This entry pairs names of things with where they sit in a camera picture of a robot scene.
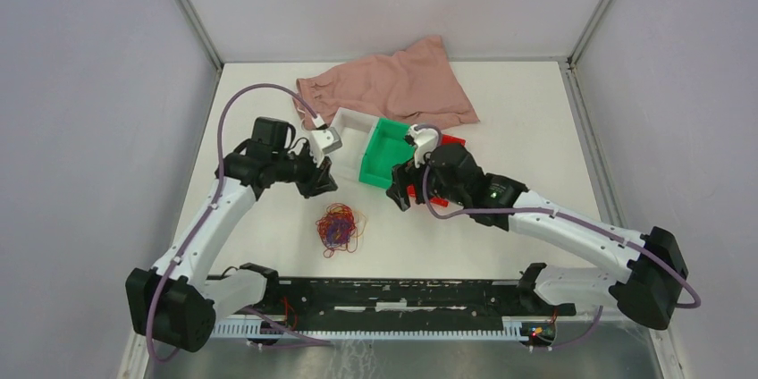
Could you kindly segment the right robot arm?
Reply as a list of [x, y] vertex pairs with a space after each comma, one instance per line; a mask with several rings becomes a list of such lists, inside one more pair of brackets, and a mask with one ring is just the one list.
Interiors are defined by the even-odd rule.
[[525, 183], [489, 173], [463, 146], [394, 169], [387, 190], [344, 182], [331, 199], [359, 212], [349, 276], [490, 278], [518, 284], [518, 307], [608, 307], [664, 330], [686, 308], [688, 270], [675, 236], [581, 215]]

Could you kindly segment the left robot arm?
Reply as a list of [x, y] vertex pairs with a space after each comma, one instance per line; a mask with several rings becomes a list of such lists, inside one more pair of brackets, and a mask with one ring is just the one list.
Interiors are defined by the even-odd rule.
[[329, 153], [341, 147], [338, 131], [321, 124], [301, 149], [292, 124], [259, 117], [252, 134], [222, 157], [211, 191], [190, 226], [147, 270], [135, 268], [125, 282], [134, 332], [196, 352], [216, 325], [246, 307], [267, 314], [281, 302], [279, 274], [246, 264], [225, 278], [210, 269], [240, 220], [275, 183], [293, 183], [303, 198], [335, 191]]

